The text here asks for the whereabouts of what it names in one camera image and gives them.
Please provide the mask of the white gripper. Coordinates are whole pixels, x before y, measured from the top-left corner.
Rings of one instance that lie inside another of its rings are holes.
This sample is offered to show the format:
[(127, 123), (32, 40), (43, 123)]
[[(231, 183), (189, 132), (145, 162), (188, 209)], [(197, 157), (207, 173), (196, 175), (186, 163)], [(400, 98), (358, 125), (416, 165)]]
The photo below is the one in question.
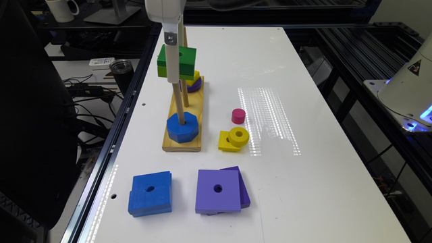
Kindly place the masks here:
[(183, 12), (186, 0), (144, 0), (149, 20), (162, 23), (165, 41), (167, 80), (180, 81), (179, 46), (184, 46)]

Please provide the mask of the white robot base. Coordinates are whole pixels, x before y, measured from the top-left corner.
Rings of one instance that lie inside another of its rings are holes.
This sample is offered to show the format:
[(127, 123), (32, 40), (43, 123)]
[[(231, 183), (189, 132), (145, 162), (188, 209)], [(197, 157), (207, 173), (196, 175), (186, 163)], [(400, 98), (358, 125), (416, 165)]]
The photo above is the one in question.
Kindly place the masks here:
[(404, 131), (431, 131), (430, 36), (392, 78), (363, 84)]

